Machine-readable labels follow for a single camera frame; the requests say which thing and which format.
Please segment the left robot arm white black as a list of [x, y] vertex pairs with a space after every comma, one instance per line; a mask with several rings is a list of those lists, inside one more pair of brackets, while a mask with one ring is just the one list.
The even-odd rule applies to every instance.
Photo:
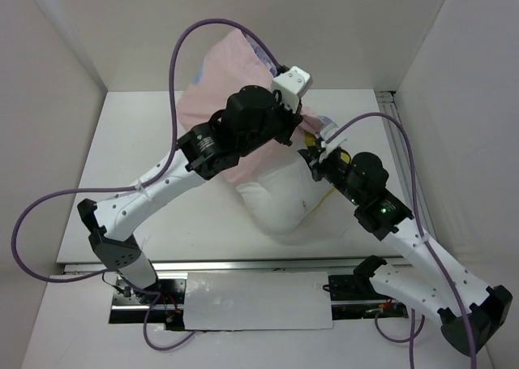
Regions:
[[239, 160], [275, 140], [290, 146], [302, 121], [302, 89], [248, 85], [229, 96], [225, 108], [182, 135], [170, 155], [129, 191], [107, 200], [82, 200], [77, 208], [91, 248], [142, 303], [153, 302], [161, 283], [134, 232], [155, 212]]

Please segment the white pillow yellow edge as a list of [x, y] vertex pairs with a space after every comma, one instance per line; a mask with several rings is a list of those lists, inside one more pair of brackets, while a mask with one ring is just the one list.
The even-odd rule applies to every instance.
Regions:
[[247, 211], [266, 234], [292, 233], [335, 192], [326, 181], [315, 181], [299, 154], [313, 147], [315, 136], [299, 132], [292, 146], [274, 144], [255, 159], [256, 167], [236, 185]]

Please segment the pink blue printed pillowcase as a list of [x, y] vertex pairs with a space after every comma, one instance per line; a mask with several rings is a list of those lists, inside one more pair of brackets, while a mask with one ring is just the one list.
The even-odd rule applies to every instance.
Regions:
[[205, 55], [199, 79], [177, 103], [185, 129], [178, 151], [186, 170], [209, 180], [221, 172], [241, 178], [277, 144], [315, 134], [325, 120], [302, 104], [311, 76], [299, 67], [275, 67], [260, 44], [234, 29]]

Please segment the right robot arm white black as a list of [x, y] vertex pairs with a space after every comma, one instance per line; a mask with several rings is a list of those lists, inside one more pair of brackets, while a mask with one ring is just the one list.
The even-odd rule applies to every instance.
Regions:
[[371, 255], [354, 269], [357, 294], [391, 296], [436, 323], [459, 353], [480, 351], [504, 324], [512, 294], [502, 285], [488, 285], [429, 233], [418, 232], [413, 213], [387, 189], [388, 172], [375, 154], [350, 157], [337, 148], [321, 159], [315, 146], [298, 153], [314, 180], [328, 182], [355, 206], [354, 217], [366, 232], [414, 267], [413, 272], [399, 271]]

